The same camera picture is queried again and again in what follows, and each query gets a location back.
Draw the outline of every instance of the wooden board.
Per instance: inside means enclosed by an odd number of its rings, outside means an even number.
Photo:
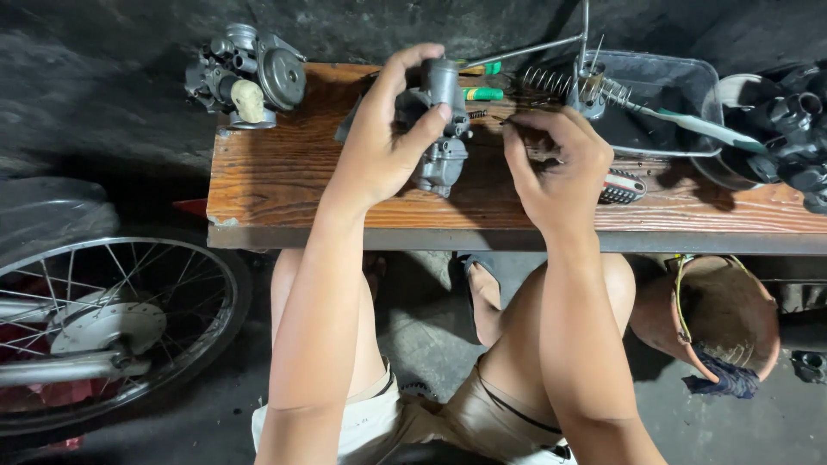
[[[301,108],[278,116],[269,130],[216,136],[207,212],[220,226],[307,228],[336,166],[342,146],[333,140],[375,66],[307,64]],[[506,84],[504,76],[463,78],[465,86]],[[469,103],[489,115],[514,112],[509,100]],[[374,207],[368,228],[531,229],[502,155],[501,126],[474,120],[470,153],[449,199],[417,189]],[[631,205],[599,206],[596,227],[605,231],[715,233],[827,233],[827,218],[801,207],[785,185],[732,192],[713,184],[686,160],[616,161],[648,184]]]

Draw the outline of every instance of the silver carburetor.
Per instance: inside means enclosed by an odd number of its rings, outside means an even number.
[[[457,82],[459,66],[444,58],[422,63],[422,82],[419,87],[406,89],[396,98],[394,120],[409,130],[429,108],[440,103],[451,106],[451,120],[442,135],[423,153],[411,180],[422,190],[448,197],[451,186],[462,172],[462,163],[468,158],[461,137],[471,138],[471,124],[465,107],[465,96]]]
[[[230,126],[275,126],[275,112],[289,111],[304,98],[306,82],[298,50],[247,24],[227,26],[225,37],[203,46],[187,67],[187,93],[209,113],[230,116]]]

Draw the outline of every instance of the black sandal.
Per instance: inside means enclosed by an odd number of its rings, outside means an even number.
[[[457,332],[458,336],[465,339],[469,343],[481,346],[482,342],[476,335],[476,321],[474,321],[474,300],[471,297],[471,283],[468,280],[468,275],[471,272],[471,266],[479,263],[486,271],[488,271],[497,281],[497,286],[502,293],[503,286],[500,280],[494,275],[493,266],[490,261],[477,255],[463,255],[454,258],[449,263],[448,275],[451,278],[451,291],[453,294],[459,296],[460,305],[466,308],[460,311],[460,318],[458,319]]]

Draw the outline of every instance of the beige shorts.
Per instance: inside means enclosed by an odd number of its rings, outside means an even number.
[[[509,465],[576,463],[557,420],[529,409],[480,378],[477,366],[437,413],[401,394],[390,365],[371,388],[347,400],[339,435],[339,465],[379,462],[401,443],[440,439]],[[267,405],[253,413],[258,451]]]

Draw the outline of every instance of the disassembled carburetor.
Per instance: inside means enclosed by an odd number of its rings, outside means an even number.
[[[451,106],[451,119],[442,135],[423,153],[411,175],[418,188],[447,197],[468,158],[461,137],[470,139],[474,135],[469,131],[465,97],[457,82],[459,65],[444,58],[425,60],[421,77],[419,87],[406,89],[397,96],[394,121],[409,130],[431,107],[440,103]]]
[[[187,67],[187,93],[209,113],[230,116],[230,126],[275,126],[275,112],[289,111],[304,98],[306,82],[298,50],[247,24],[227,26],[226,37],[205,44]]]

